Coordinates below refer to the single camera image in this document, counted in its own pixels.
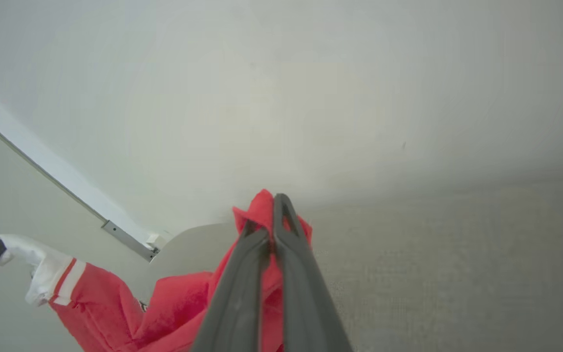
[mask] white cloth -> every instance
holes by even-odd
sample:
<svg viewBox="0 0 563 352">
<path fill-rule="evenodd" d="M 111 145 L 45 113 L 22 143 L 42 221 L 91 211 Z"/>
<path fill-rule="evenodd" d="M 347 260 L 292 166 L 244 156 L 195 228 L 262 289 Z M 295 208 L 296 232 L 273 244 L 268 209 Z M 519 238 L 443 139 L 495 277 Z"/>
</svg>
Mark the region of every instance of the white cloth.
<svg viewBox="0 0 563 352">
<path fill-rule="evenodd" d="M 25 301 L 33 306 L 47 303 L 53 296 L 58 280 L 71 263 L 72 256 L 58 252 L 27 236 L 0 235 L 0 240 L 6 246 L 6 252 L 0 258 L 0 266 L 16 257 L 34 267 Z"/>
</svg>

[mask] white stripe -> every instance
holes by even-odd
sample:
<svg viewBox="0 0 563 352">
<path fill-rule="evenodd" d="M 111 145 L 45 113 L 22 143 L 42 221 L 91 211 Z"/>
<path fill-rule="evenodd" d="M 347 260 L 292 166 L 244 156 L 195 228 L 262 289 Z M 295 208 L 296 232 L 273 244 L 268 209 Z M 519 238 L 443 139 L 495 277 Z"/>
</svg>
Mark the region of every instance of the white stripe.
<svg viewBox="0 0 563 352">
<path fill-rule="evenodd" d="M 56 299 L 53 300 L 53 303 L 61 306 L 67 306 L 69 305 L 69 303 L 71 303 L 71 300 L 64 297 L 56 297 Z"/>
<path fill-rule="evenodd" d="M 73 294 L 73 289 L 75 285 L 78 284 L 78 281 L 82 277 L 84 273 L 84 269 L 86 268 L 86 262 L 83 261 L 76 261 L 71 271 L 66 276 L 65 280 L 62 282 L 62 286 L 60 286 L 60 291 L 58 291 L 58 298 L 54 299 L 54 303 L 58 303 L 58 299 L 62 298 L 62 302 L 68 301 L 65 305 L 68 305 L 71 302 L 71 295 Z"/>
</svg>

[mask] red garment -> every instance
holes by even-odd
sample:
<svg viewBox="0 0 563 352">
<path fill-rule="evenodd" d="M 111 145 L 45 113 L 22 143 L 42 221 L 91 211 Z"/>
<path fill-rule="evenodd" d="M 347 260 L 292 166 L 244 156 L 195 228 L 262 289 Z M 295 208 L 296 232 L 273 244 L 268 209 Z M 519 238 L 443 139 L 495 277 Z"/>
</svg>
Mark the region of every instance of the red garment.
<svg viewBox="0 0 563 352">
<path fill-rule="evenodd" d="M 273 234 L 273 196 L 262 190 L 249 210 L 233 209 L 238 233 L 247 220 Z M 300 218 L 308 243 L 311 227 Z M 158 280 L 147 312 L 116 275 L 73 259 L 49 305 L 85 352 L 180 352 L 194 342 L 236 243 L 215 272 Z M 262 351 L 283 351 L 282 272 L 275 256 L 264 272 Z"/>
</svg>

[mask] red fabric fold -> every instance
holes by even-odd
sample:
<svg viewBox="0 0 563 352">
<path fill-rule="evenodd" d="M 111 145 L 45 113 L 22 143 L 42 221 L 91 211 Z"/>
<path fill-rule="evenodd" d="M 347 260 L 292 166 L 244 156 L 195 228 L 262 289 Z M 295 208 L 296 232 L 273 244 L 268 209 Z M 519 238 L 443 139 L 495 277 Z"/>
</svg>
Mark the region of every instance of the red fabric fold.
<svg viewBox="0 0 563 352">
<path fill-rule="evenodd" d="M 262 190 L 248 210 L 233 208 L 238 234 L 251 220 L 265 227 L 272 236 L 273 203 L 272 194 Z M 311 243 L 310 225 L 299 220 Z M 52 301 L 50 306 L 85 352 L 187 351 L 235 246 L 236 242 L 213 273 L 159 280 L 145 313 L 121 279 L 89 264 L 72 291 L 71 303 L 61 306 Z M 283 351 L 282 272 L 274 254 L 271 259 L 262 278 L 263 352 Z"/>
</svg>

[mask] fabric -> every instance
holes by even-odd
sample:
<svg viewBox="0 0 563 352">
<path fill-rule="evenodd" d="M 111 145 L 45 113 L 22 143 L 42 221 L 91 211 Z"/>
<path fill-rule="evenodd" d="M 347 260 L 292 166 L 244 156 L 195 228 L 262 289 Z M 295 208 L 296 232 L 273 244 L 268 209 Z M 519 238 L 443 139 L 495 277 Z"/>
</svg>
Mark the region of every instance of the fabric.
<svg viewBox="0 0 563 352">
<path fill-rule="evenodd" d="M 267 190 L 257 194 L 248 210 L 233 211 L 238 233 L 252 220 L 272 236 L 273 196 Z M 300 221 L 311 243 L 311 227 Z M 49 304 L 85 352 L 187 351 L 235 245 L 215 272 L 160 279 L 146 312 L 116 275 L 76 259 L 67 266 Z M 282 273 L 272 256 L 262 278 L 263 352 L 283 351 Z"/>
<path fill-rule="evenodd" d="M 47 303 L 72 256 L 60 253 L 27 236 L 6 234 L 0 235 L 0 240 L 6 246 L 6 251 L 0 257 L 0 266 L 6 265 L 13 258 L 20 258 L 34 267 L 25 301 L 33 306 Z"/>
</svg>

